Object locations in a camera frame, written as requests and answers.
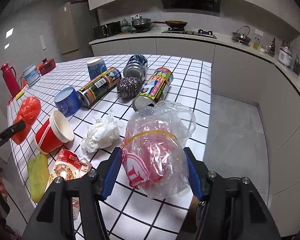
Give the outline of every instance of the white tissue paper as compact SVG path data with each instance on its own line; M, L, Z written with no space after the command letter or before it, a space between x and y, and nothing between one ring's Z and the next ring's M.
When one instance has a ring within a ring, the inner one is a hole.
M110 109L105 119L95 119L96 123L88 127L88 132L80 143L81 149L89 153L96 152L99 148L109 147L113 140L119 138L120 135L118 123L114 120L112 109Z

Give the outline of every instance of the red thermos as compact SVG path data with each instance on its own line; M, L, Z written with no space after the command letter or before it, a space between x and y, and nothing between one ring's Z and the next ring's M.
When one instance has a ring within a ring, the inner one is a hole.
M9 67L8 63L5 63L1 66L2 70L2 76L4 81L6 82L6 85L13 97L15 97L20 91L21 88L18 85L17 82L17 74L13 66Z

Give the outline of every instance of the electrical outlet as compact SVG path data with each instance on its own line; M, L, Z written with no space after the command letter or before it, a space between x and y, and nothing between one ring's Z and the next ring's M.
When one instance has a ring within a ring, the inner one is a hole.
M139 15L136 14L136 15L131 15L131 20L134 20L134 19L139 19Z

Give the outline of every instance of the yellow rubber band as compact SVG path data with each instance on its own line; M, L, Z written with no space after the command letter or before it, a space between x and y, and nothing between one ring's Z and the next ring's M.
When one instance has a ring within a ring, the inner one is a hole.
M176 138L176 136L172 133L169 133L169 132L166 132L166 131L162 131L162 130L151 130L151 131L145 131L145 132L141 132L141 133L137 133L136 135L132 136L131 138L129 138L126 143L124 144L123 147L125 147L127 144L131 143L131 141L133 141L136 137L140 136L140 135L145 135L145 134L148 134L148 133L162 133L162 134L167 134L173 138Z

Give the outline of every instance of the green sponge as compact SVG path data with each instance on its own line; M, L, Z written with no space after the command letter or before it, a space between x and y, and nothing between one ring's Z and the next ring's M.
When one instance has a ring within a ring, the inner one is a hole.
M49 180L48 157L39 153L27 162L31 199L39 203Z

